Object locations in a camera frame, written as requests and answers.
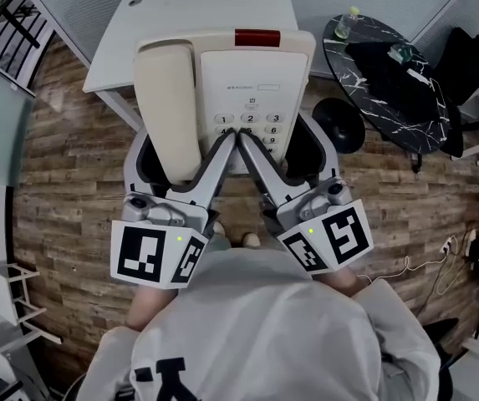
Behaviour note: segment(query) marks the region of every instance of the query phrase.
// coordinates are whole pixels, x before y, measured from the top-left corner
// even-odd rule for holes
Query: black marble table
[[[376,19],[359,15],[359,21],[350,32],[349,38],[342,40],[334,34],[341,15],[332,18],[324,29],[324,56],[339,85],[358,107],[364,117],[399,147],[425,155],[438,150],[446,141],[449,131],[447,112],[440,114],[440,123],[427,121],[416,123],[400,111],[391,108],[385,101],[369,93],[367,80],[356,67],[354,60],[345,52],[348,43],[360,42],[399,42],[408,41],[393,28]],[[425,78],[431,77],[431,66],[425,58],[414,55],[411,67]]]

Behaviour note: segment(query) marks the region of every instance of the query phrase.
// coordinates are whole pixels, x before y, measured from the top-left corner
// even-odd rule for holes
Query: wood plank flooring
[[[135,132],[94,94],[82,92],[86,73],[60,41],[52,44],[33,86],[37,103],[14,197],[15,256],[41,271],[29,283],[30,296],[48,309],[37,322],[64,339],[61,346],[32,344],[38,369],[58,390],[86,370],[101,336],[123,322],[132,297],[131,287],[110,278],[109,253],[110,222],[120,217],[125,193],[122,165]],[[338,94],[333,82],[312,79],[303,112],[311,112],[320,98]],[[475,135],[466,138],[478,140]],[[466,229],[479,227],[479,168],[474,160],[427,155],[423,171],[414,175],[409,156],[382,141],[369,125],[362,149],[339,158],[354,198],[364,201],[375,241],[375,249],[354,266],[360,273],[397,273],[405,255],[412,266],[439,260],[438,250],[449,235],[460,243]],[[227,178],[215,208],[232,241],[254,231],[264,245],[277,246],[264,230],[257,202],[249,178]],[[464,261],[458,258],[441,289],[461,266]],[[388,281],[418,312],[439,268],[423,266]],[[419,315],[423,323],[444,317],[461,319],[444,343],[456,352],[479,320],[479,285],[468,266],[446,294],[434,293]]]

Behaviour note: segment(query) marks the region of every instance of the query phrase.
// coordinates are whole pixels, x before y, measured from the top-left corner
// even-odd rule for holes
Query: plastic bottle
[[[334,30],[339,38],[345,40],[349,37],[351,28],[358,22],[359,9],[356,6],[351,6],[349,14],[344,15],[339,20],[338,26]]]

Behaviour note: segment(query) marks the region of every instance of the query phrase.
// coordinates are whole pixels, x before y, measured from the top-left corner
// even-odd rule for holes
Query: table top
[[[332,18],[323,34],[324,55],[342,89],[364,117],[382,134],[399,147],[414,153],[427,154],[438,150],[446,141],[450,124],[446,112],[440,115],[440,123],[432,121],[416,123],[399,110],[393,109],[383,100],[369,93],[367,79],[356,67],[354,60],[345,52],[349,43],[362,42],[409,42],[393,28],[376,19],[359,15],[347,40],[334,34],[341,15]],[[425,58],[417,54],[412,59],[415,71],[429,79],[431,67]]]
[[[291,0],[122,0],[99,42],[83,91],[132,85],[142,40],[234,28],[298,29]]]

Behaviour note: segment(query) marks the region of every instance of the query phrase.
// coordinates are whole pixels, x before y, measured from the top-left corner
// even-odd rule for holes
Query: person's hand
[[[132,330],[144,330],[154,316],[167,307],[177,295],[178,290],[161,290],[139,285],[131,302],[125,325]]]
[[[347,297],[352,297],[354,294],[367,287],[367,282],[360,280],[348,266],[339,269],[336,272],[314,275],[313,279],[324,285],[328,285]]]

